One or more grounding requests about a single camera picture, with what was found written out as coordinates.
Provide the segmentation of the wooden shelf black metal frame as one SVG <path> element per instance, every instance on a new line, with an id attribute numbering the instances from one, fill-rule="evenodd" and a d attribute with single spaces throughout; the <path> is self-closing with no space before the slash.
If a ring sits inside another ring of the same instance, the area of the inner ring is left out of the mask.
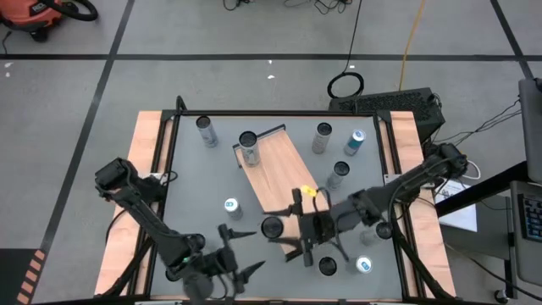
<path id="1" fill-rule="evenodd" d="M 235 156 L 247 178 L 235 198 L 243 211 L 242 220 L 258 225 L 265 218 L 266 211 L 282 210 L 294 203 L 293 189 L 301 189 L 304 185 L 318 188 L 306 162 L 322 165 L 325 174 L 332 163 L 312 152 L 307 130 L 292 124 L 282 124 L 265 125 L 259 131 L 257 145 L 260 163 L 248 166 L 243 160 L 239 144 L 239 136 L 246 130 L 242 126 L 232 134 Z M 303 210 L 313 212 L 312 197 L 303 192 L 301 194 Z M 328 209 L 323 193 L 316 196 L 316 205 L 320 211 Z"/>

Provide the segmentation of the white paper sheet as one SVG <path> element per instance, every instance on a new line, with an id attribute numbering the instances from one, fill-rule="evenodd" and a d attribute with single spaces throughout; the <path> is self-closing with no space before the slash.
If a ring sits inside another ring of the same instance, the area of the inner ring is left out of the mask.
<path id="1" fill-rule="evenodd" d="M 449 180 L 437 191 L 434 201 L 436 204 L 438 204 L 466 188 L 469 188 L 469 186 L 462 184 L 460 181 Z M 439 222 L 441 225 L 477 232 L 478 222 L 476 206 L 470 205 L 445 216 L 439 216 Z"/>

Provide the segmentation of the orange shop vacuum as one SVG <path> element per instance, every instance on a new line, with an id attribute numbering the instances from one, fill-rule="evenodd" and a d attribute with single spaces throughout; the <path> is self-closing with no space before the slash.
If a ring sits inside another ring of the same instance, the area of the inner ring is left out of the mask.
<path id="1" fill-rule="evenodd" d="M 35 42 L 45 42 L 48 31 L 61 19 L 61 13 L 40 0 L 0 0 L 0 23 L 28 33 Z"/>

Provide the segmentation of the grey keyboard device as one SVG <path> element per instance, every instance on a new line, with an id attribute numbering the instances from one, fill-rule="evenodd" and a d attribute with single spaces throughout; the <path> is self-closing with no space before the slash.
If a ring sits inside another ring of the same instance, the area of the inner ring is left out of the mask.
<path id="1" fill-rule="evenodd" d="M 513 181 L 510 191 L 517 274 L 542 286 L 542 187 Z"/>

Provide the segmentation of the black desk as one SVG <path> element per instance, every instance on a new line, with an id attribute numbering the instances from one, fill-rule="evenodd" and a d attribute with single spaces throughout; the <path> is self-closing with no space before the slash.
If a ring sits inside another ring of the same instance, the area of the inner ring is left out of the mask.
<path id="1" fill-rule="evenodd" d="M 492 197 L 497 193 L 509 190 L 510 184 L 513 181 L 530 181 L 528 177 L 528 163 L 526 161 L 516 164 L 498 175 L 494 175 L 475 186 L 471 186 L 437 203 L 435 205 L 437 216 L 442 217 L 451 214 L 483 199 Z"/>

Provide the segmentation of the blue silver Red Bull can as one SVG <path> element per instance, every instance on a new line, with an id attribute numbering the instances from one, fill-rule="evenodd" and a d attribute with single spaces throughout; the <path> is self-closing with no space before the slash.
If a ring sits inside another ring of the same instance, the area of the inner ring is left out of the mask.
<path id="1" fill-rule="evenodd" d="M 355 155 L 366 139 L 363 130 L 354 130 L 344 146 L 344 153 L 348 156 Z"/>
<path id="2" fill-rule="evenodd" d="M 242 208 L 238 203 L 238 200 L 234 197 L 230 197 L 225 200 L 224 209 L 228 216 L 233 220 L 239 220 L 243 216 Z"/>
<path id="3" fill-rule="evenodd" d="M 366 275 L 373 270 L 372 260 L 364 255 L 349 258 L 346 262 L 346 271 L 352 275 Z"/>

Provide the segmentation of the Celsius Arctic can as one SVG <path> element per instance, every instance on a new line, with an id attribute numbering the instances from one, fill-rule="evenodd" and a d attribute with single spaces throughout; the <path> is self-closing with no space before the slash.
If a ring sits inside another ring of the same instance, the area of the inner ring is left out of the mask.
<path id="1" fill-rule="evenodd" d="M 324 276 L 332 276 L 337 271 L 337 263 L 331 257 L 323 257 L 318 262 L 318 270 Z"/>
<path id="2" fill-rule="evenodd" d="M 212 121 L 208 116 L 200 116 L 196 120 L 196 127 L 200 132 L 206 147 L 216 147 L 218 138 L 213 128 Z"/>

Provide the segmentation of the black orange hazard mat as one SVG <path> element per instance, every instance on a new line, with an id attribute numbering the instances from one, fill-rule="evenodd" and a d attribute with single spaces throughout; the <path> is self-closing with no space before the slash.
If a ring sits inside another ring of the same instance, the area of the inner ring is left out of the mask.
<path id="1" fill-rule="evenodd" d="M 41 249 L 0 248 L 0 305 L 30 305 L 47 253 Z"/>

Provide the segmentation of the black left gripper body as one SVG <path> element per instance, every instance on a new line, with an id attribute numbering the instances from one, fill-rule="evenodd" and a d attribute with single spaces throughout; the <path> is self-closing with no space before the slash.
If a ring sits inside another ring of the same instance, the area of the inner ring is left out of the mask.
<path id="1" fill-rule="evenodd" d="M 202 256 L 202 266 L 200 271 L 209 277 L 215 275 L 229 275 L 231 278 L 232 286 L 235 293 L 242 293 L 245 291 L 244 284 L 237 281 L 238 263 L 235 258 L 233 249 L 230 246 L 230 241 L 226 236 L 226 230 L 231 229 L 226 224 L 218 226 L 218 233 L 223 242 L 223 246 Z"/>

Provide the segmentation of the black computer tower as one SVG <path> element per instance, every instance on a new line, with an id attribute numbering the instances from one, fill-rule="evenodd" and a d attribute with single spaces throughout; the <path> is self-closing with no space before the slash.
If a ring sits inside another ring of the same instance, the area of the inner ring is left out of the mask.
<path id="1" fill-rule="evenodd" d="M 405 91 L 334 98 L 329 102 L 329 111 L 347 113 L 412 112 L 419 140 L 424 143 L 445 123 L 441 106 L 440 97 L 433 93 L 429 87 L 423 87 Z"/>

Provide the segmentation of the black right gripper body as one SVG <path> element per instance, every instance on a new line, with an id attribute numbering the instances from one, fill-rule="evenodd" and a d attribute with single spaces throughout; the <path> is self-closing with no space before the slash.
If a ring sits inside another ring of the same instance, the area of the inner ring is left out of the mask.
<path id="1" fill-rule="evenodd" d="M 318 210 L 316 205 L 316 197 L 313 197 L 312 203 L 314 211 L 309 213 L 303 210 L 303 214 L 301 216 L 297 215 L 301 234 L 300 241 L 303 250 L 303 263 L 305 267 L 313 266 L 312 248 L 314 245 L 321 245 L 328 242 L 339 252 L 341 252 L 341 244 L 338 239 L 336 221 L 330 214 L 332 204 L 329 191 L 325 188 L 318 188 L 317 190 L 318 194 L 323 193 L 328 209 L 322 211 Z M 294 203 L 302 203 L 301 189 L 293 189 L 292 196 Z"/>

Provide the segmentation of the grey monitor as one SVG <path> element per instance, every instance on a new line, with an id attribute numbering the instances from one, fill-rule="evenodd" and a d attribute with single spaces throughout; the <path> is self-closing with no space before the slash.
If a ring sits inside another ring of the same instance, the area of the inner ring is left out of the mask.
<path id="1" fill-rule="evenodd" d="M 542 78 L 518 82 L 528 177 L 542 184 Z"/>

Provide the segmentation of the wooden table side board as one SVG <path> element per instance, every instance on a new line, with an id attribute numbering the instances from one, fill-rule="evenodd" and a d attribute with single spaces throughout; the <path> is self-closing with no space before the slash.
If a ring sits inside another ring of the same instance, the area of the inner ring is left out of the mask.
<path id="1" fill-rule="evenodd" d="M 390 174 L 405 173 L 423 162 L 418 129 L 411 112 L 392 112 L 388 122 L 380 122 L 380 130 Z M 456 289 L 432 191 L 420 191 L 419 198 L 399 220 L 399 227 L 403 234 L 411 237 L 412 246 L 431 275 L 446 292 L 454 296 Z"/>
<path id="2" fill-rule="evenodd" d="M 164 136 L 160 136 L 161 118 L 160 111 L 141 111 L 137 116 L 127 159 L 142 176 L 162 174 L 165 170 L 173 122 L 169 119 L 165 121 Z M 117 219 L 108 234 L 94 291 L 96 295 L 113 285 L 136 254 L 140 226 L 121 207 L 114 210 L 114 216 Z"/>

